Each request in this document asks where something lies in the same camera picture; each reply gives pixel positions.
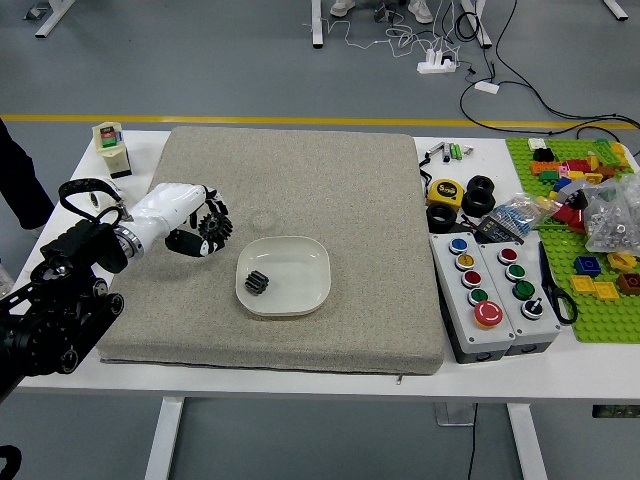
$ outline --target yellow tape measure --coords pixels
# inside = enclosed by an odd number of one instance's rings
[[[462,203],[462,196],[464,195],[464,189],[462,186],[453,180],[443,178],[436,180],[429,190],[427,195],[427,203],[429,205],[434,203],[444,203],[450,205],[457,212]]]

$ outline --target gear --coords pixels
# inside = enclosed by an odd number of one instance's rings
[[[205,215],[200,225],[198,225],[198,233],[209,243],[224,242],[231,236],[232,231],[233,225],[231,220],[229,220],[226,215],[218,212]]]

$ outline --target black scissors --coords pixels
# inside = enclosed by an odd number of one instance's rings
[[[563,325],[575,323],[578,319],[578,305],[576,305],[575,300],[553,280],[551,267],[549,267],[549,259],[547,258],[547,252],[545,251],[542,242],[539,243],[539,249],[542,289],[544,290],[544,293],[546,293],[549,302],[551,302],[551,306],[553,307],[553,311],[556,313],[556,317],[558,317],[558,321]],[[567,312],[569,313],[569,318],[564,318],[562,316],[562,310],[560,310],[560,299],[564,301]]]

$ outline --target plastic bag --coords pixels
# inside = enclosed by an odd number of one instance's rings
[[[494,208],[488,216],[522,238],[560,207],[560,204],[545,197],[517,193],[508,202]]]
[[[638,196],[638,178],[624,182],[609,179],[599,185],[584,189],[587,208],[584,209],[584,226],[588,240],[585,245],[590,252],[629,253],[640,255],[640,230],[638,221],[633,219],[631,211],[640,215]]]

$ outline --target blue button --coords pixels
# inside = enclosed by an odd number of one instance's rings
[[[461,238],[454,238],[449,242],[449,251],[454,255],[461,255],[467,251],[469,244]]]

